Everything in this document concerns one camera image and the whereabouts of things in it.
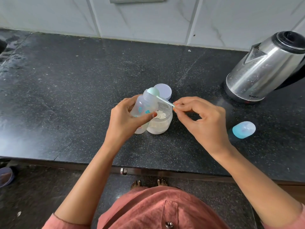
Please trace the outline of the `person's left hand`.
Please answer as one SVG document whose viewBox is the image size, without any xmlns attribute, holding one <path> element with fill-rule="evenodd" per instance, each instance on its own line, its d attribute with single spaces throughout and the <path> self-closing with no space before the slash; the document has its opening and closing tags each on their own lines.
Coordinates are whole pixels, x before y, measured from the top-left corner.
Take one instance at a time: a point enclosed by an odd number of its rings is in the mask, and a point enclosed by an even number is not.
<svg viewBox="0 0 305 229">
<path fill-rule="evenodd" d="M 104 144 L 121 147 L 140 127 L 135 126 L 135 117 L 130 114 L 139 96 L 125 98 L 111 110 Z"/>
</svg>

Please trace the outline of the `person's right hand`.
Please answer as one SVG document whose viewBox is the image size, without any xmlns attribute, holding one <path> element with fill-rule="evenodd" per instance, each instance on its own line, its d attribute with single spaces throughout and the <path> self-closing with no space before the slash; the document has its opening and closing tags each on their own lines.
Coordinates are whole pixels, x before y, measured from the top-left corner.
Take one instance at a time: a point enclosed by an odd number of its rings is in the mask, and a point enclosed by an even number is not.
<svg viewBox="0 0 305 229">
<path fill-rule="evenodd" d="M 186 114 L 194 121 L 193 128 L 187 130 L 214 158 L 231 153 L 232 145 L 226 129 L 226 112 L 200 97 L 182 97 L 175 101 L 175 107 L 189 107 Z"/>
</svg>

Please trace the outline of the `clear plastic baby bottle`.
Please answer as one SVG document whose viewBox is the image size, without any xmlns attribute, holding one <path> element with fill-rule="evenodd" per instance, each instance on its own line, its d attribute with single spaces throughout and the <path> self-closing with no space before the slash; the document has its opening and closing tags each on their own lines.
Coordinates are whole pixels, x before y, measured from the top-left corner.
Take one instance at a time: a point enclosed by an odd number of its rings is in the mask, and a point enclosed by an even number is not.
<svg viewBox="0 0 305 229">
<path fill-rule="evenodd" d="M 134 117 L 140 117 L 157 111 L 158 107 L 158 99 L 145 90 L 144 93 L 137 98 L 130 114 Z"/>
</svg>

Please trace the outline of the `teal measuring scoop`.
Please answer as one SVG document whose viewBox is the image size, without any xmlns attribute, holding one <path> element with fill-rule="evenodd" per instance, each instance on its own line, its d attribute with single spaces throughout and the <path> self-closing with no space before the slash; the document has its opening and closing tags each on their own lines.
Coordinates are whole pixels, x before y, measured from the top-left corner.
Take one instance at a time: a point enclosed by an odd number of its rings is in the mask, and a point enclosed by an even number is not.
<svg viewBox="0 0 305 229">
<path fill-rule="evenodd" d="M 165 102 L 166 104 L 168 104 L 168 105 L 174 107 L 174 104 L 170 103 L 168 100 L 163 99 L 162 97 L 159 96 L 159 91 L 158 91 L 157 88 L 151 87 L 151 88 L 149 88 L 149 89 L 147 90 L 147 92 L 148 92 L 149 94 L 155 96 L 157 99 L 159 99 L 159 100 Z"/>
</svg>

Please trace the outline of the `person's right forearm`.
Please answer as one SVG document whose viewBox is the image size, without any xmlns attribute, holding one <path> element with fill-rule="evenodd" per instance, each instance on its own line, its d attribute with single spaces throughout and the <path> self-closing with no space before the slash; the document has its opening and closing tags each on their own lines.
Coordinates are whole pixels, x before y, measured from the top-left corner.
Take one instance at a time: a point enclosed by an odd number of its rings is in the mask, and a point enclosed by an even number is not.
<svg viewBox="0 0 305 229">
<path fill-rule="evenodd" d="M 230 173 L 261 221 L 271 227 L 294 223 L 303 206 L 249 162 L 234 146 L 204 146 L 207 152 Z"/>
</svg>

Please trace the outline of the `person's left forearm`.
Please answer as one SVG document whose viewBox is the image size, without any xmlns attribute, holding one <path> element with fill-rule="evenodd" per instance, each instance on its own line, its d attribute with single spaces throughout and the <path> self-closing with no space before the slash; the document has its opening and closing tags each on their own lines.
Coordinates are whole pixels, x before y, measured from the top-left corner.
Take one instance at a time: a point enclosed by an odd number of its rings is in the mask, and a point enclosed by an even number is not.
<svg viewBox="0 0 305 229">
<path fill-rule="evenodd" d="M 68 223 L 90 226 L 110 174 L 113 160 L 124 140 L 105 139 L 54 215 Z"/>
</svg>

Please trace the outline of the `clear jar of white powder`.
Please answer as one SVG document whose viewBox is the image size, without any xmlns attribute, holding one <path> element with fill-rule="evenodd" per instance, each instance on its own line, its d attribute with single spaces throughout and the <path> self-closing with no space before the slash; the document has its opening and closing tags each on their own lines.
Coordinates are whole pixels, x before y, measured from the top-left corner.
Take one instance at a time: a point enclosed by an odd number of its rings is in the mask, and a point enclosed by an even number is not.
<svg viewBox="0 0 305 229">
<path fill-rule="evenodd" d="M 158 135 L 166 132 L 173 118 L 172 106 L 165 102 L 158 102 L 157 116 L 153 118 L 147 127 L 147 131 L 151 134 Z"/>
</svg>

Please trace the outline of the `pale round jar lid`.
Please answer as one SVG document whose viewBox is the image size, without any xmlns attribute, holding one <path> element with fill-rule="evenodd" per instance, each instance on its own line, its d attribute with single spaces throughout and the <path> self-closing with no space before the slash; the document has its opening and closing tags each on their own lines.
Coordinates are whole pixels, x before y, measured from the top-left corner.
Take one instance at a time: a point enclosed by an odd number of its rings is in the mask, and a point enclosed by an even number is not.
<svg viewBox="0 0 305 229">
<path fill-rule="evenodd" d="M 170 100 L 172 95 L 172 89 L 170 88 L 170 86 L 168 86 L 167 84 L 160 83 L 160 84 L 156 84 L 154 88 L 158 90 L 159 96 L 161 98 Z"/>
</svg>

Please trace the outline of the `blue translucent bottle cap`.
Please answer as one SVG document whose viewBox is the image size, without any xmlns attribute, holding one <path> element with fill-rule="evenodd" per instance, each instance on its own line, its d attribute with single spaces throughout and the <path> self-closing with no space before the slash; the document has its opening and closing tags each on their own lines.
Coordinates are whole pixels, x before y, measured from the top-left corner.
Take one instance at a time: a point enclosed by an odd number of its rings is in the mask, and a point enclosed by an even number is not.
<svg viewBox="0 0 305 229">
<path fill-rule="evenodd" d="M 232 133 L 234 134 L 234 136 L 236 136 L 239 139 L 247 138 L 252 134 L 254 134 L 255 131 L 256 131 L 256 126 L 254 123 L 250 121 L 244 121 L 238 123 L 232 128 Z"/>
</svg>

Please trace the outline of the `person's pink shirt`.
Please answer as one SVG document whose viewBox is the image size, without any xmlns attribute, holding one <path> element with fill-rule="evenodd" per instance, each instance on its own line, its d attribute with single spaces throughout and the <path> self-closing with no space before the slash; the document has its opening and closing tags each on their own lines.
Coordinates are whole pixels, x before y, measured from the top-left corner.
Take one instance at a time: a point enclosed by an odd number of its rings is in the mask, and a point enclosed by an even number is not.
<svg viewBox="0 0 305 229">
<path fill-rule="evenodd" d="M 279 197 L 267 192 L 258 206 L 268 209 L 277 223 L 287 206 L 280 206 Z M 285 226 L 263 223 L 264 229 L 305 229 L 305 205 L 295 220 Z M 90 226 L 68 223 L 52 214 L 42 229 L 90 229 Z M 136 187 L 120 196 L 103 213 L 97 229 L 230 229 L 212 208 L 194 195 L 168 186 Z"/>
</svg>

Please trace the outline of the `stainless steel electric kettle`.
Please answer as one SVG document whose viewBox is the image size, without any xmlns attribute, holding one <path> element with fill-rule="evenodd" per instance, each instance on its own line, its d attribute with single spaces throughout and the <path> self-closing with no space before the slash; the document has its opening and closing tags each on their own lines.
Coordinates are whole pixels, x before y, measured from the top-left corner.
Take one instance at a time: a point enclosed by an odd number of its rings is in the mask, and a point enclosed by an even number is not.
<svg viewBox="0 0 305 229">
<path fill-rule="evenodd" d="M 228 88 L 245 100 L 260 100 L 305 78 L 305 37 L 281 31 L 252 45 L 226 77 Z"/>
</svg>

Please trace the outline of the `grey slipper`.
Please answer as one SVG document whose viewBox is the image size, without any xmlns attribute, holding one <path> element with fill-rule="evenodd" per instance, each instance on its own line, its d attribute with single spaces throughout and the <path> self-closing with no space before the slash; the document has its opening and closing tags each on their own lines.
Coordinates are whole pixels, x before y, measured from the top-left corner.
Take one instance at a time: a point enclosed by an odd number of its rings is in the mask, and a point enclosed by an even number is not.
<svg viewBox="0 0 305 229">
<path fill-rule="evenodd" d="M 0 168 L 0 188 L 9 185 L 15 179 L 15 173 L 11 167 Z"/>
</svg>

